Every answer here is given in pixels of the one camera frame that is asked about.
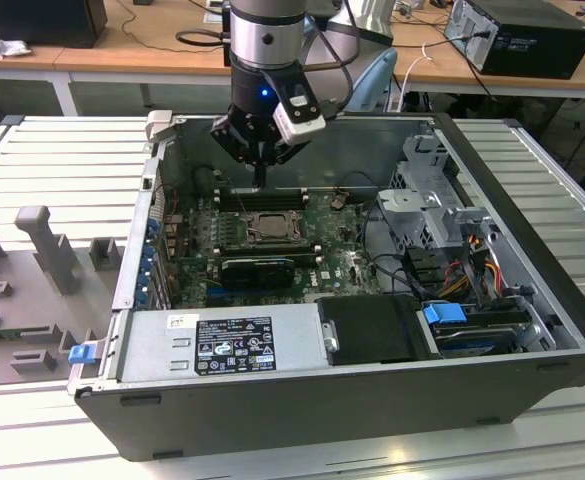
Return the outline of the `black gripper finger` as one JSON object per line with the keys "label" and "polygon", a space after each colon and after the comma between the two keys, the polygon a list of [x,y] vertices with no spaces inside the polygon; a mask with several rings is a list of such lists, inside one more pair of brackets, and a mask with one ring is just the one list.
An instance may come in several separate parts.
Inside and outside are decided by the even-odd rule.
{"label": "black gripper finger", "polygon": [[219,117],[213,121],[212,138],[238,163],[253,169],[252,186],[261,187],[261,155],[257,129],[249,117]]}
{"label": "black gripper finger", "polygon": [[287,163],[299,151],[299,145],[290,146],[284,142],[265,142],[260,157],[260,187],[266,186],[267,171],[270,167]]}

